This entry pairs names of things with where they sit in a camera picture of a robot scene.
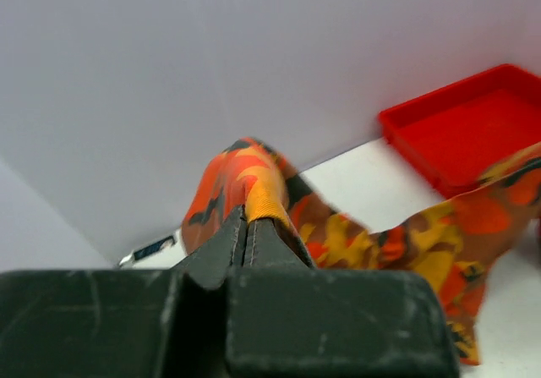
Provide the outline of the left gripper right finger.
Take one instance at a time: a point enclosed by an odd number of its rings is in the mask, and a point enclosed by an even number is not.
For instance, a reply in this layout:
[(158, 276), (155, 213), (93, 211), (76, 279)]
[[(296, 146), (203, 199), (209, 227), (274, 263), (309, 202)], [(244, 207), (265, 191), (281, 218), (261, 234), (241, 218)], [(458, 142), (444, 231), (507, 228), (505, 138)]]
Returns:
[(438, 299), (407, 271), (318, 270), (250, 224), (227, 281), (225, 360), (234, 377), (457, 377)]

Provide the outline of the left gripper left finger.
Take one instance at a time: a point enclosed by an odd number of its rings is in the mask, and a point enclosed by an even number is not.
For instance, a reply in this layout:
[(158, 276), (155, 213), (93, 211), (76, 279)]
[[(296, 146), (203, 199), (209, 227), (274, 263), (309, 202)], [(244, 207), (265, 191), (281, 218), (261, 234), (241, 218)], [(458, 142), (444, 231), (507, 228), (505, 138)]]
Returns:
[(166, 269), (1, 275), (4, 377), (197, 377), (223, 365), (226, 280), (247, 225)]

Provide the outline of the orange camouflage trousers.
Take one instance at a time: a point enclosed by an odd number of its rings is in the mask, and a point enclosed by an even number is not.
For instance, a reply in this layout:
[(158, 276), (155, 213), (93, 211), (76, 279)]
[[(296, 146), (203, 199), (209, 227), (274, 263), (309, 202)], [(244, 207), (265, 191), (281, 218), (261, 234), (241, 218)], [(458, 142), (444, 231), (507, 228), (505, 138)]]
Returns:
[(236, 208), (249, 225), (271, 220), (309, 264), (417, 272), (444, 308), (460, 360), (477, 365), (475, 323), (488, 274), (540, 216), (540, 147), (494, 164), (474, 190), (371, 232), (325, 202), (280, 152), (244, 137), (206, 167), (181, 225), (186, 253), (213, 237)]

